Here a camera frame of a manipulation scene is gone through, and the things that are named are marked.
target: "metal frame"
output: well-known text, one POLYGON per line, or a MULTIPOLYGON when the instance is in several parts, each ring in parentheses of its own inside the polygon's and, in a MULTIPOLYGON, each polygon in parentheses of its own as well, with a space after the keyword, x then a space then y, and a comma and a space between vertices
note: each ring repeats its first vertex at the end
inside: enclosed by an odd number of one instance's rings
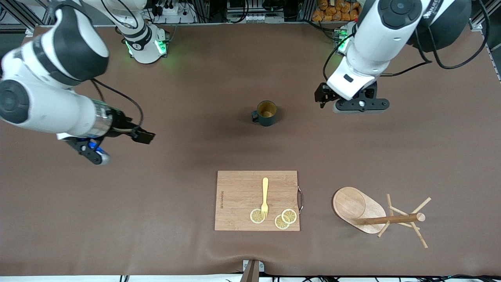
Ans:
MULTIPOLYGON (((501 7, 501 0, 487 0, 485 2, 485 9, 487 10, 487 14, 491 16, 497 8, 501 7)), ((485 21, 485 17, 483 16, 482 10, 479 10, 471 17, 470 26, 474 31, 478 31, 482 29, 482 23, 485 21)))
POLYGON ((26 30, 32 33, 36 26, 50 23, 50 17, 47 13, 45 13, 43 19, 40 19, 28 6, 21 2, 2 0, 0 6, 21 25, 20 27, 20 25, 0 24, 1 33, 24 33, 26 30))
POLYGON ((199 23, 207 23, 207 18, 209 18, 209 5, 210 2, 206 0, 192 0, 192 4, 197 13, 199 23))

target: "wooden peg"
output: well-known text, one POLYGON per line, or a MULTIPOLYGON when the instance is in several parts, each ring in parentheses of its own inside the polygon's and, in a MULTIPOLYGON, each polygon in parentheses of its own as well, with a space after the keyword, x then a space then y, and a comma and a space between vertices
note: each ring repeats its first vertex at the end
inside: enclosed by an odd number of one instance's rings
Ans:
POLYGON ((390 226, 390 222, 389 221, 386 222, 386 224, 384 225, 383 229, 381 229, 381 231, 377 235, 379 238, 381 238, 381 235, 383 235, 383 233, 386 231, 386 228, 388 228, 388 226, 390 226))
POLYGON ((411 213, 416 213, 418 212, 420 209, 422 209, 429 201, 431 201, 431 198, 428 197, 426 200, 424 200, 424 202, 422 202, 419 206, 417 206, 417 208, 415 210, 413 210, 411 213))
POLYGON ((401 210, 399 210, 399 209, 397 209, 395 207, 390 207, 390 210, 396 211, 396 212, 398 212, 401 215, 407 215, 407 216, 409 215, 409 214, 404 213, 403 211, 401 211, 401 210))
POLYGON ((412 228, 412 225, 410 224, 407 224, 407 223, 402 223, 402 222, 399 222, 397 223, 398 225, 402 225, 402 226, 405 226, 405 227, 409 227, 409 228, 412 228))
POLYGON ((424 221, 426 217, 422 213, 412 213, 408 216, 405 215, 395 215, 395 216, 385 216, 385 217, 373 217, 373 218, 360 218, 361 224, 384 224, 389 223, 399 223, 399 222, 415 222, 424 221))
POLYGON ((414 231, 416 231, 416 234, 419 237, 419 241, 421 241, 421 243, 423 244, 423 247, 428 248, 428 245, 424 241, 423 236, 421 235, 421 232, 419 232, 419 230, 417 230, 416 224, 414 222, 411 222, 410 225, 412 225, 412 228, 414 229, 414 231))
POLYGON ((388 201, 388 208, 390 209, 390 215, 393 216, 393 210, 391 209, 390 194, 386 194, 386 201, 388 201))

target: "wooden cutting board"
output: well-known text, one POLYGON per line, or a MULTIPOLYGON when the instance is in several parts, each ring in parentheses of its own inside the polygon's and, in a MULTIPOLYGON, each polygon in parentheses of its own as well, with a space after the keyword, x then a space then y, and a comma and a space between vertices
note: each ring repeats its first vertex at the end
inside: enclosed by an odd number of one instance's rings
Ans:
POLYGON ((218 171, 215 230, 299 231, 297 171, 218 171), (268 216, 260 223, 251 221, 253 209, 263 203, 263 178, 268 177, 268 216), (275 218, 293 209, 297 220, 287 229, 275 226, 275 218))

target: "coffee mug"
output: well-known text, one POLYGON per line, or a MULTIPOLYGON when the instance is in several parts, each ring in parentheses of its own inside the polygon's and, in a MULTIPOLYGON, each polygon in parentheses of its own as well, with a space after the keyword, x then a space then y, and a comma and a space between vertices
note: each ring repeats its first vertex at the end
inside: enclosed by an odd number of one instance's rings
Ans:
POLYGON ((257 110, 252 112, 252 121, 259 122, 262 126, 270 126, 275 123, 277 106, 271 101, 262 101, 257 110))

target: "yellow fork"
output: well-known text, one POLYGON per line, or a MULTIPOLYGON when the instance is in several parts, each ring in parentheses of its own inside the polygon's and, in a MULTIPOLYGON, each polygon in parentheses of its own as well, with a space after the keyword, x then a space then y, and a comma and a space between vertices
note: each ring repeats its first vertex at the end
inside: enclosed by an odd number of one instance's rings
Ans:
POLYGON ((268 178, 263 178, 263 204, 261 205, 261 217, 266 219, 268 216, 268 204, 266 203, 266 199, 268 197, 268 178))

